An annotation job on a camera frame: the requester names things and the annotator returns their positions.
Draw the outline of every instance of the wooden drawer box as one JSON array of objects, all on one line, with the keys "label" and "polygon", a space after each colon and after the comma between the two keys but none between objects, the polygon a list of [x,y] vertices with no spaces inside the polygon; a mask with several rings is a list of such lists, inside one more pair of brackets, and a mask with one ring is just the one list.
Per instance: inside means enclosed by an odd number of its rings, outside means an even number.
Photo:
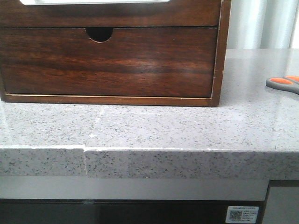
[{"label": "wooden drawer box", "polygon": [[229,0],[0,4],[4,101],[219,103]]}]

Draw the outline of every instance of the white curtain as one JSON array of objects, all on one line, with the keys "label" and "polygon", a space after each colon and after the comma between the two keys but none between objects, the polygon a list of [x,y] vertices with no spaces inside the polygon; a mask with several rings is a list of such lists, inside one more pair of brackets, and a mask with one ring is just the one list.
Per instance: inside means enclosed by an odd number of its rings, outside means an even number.
[{"label": "white curtain", "polygon": [[229,49],[298,48],[299,0],[232,0]]}]

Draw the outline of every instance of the scissors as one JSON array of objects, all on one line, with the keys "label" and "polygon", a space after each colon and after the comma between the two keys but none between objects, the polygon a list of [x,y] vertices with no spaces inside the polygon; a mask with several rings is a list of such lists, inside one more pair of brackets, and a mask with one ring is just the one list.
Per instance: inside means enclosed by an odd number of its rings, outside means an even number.
[{"label": "scissors", "polygon": [[268,78],[266,86],[299,94],[299,76],[283,76],[282,78]]}]

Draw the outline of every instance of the qr code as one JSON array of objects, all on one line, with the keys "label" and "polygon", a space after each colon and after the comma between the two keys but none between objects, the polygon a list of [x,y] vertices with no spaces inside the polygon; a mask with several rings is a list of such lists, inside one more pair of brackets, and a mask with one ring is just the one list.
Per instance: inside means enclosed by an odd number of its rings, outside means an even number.
[{"label": "qr code", "polygon": [[239,221],[242,219],[242,213],[243,213],[243,211],[231,210],[229,219],[232,221]]}]

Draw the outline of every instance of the gray granite countertop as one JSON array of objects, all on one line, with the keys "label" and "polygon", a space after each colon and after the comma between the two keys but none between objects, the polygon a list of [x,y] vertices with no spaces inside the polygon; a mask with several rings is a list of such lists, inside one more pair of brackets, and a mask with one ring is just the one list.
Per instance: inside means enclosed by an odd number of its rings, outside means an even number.
[{"label": "gray granite countertop", "polygon": [[0,102],[0,175],[299,180],[299,50],[228,50],[218,108]]}]

